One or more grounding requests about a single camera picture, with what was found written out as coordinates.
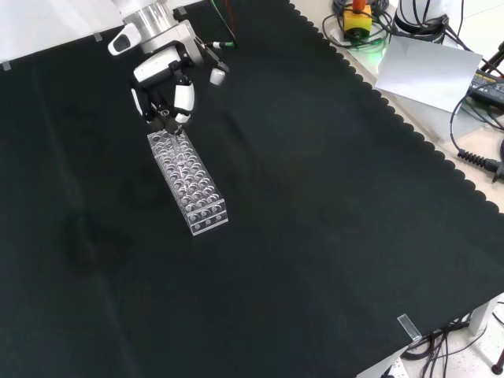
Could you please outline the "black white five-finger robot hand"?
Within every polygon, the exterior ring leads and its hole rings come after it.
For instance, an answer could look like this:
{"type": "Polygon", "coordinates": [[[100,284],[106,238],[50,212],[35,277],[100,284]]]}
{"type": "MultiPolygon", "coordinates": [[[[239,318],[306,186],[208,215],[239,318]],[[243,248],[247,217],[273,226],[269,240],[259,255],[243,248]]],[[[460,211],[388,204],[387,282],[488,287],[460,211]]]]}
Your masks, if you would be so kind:
{"type": "Polygon", "coordinates": [[[139,115],[154,131],[179,135],[191,119],[195,107],[195,86],[184,72],[203,63],[213,63],[209,81],[223,83],[228,66],[217,50],[234,49],[236,42],[204,43],[184,20],[158,36],[165,45],[133,71],[131,93],[139,115]]]}

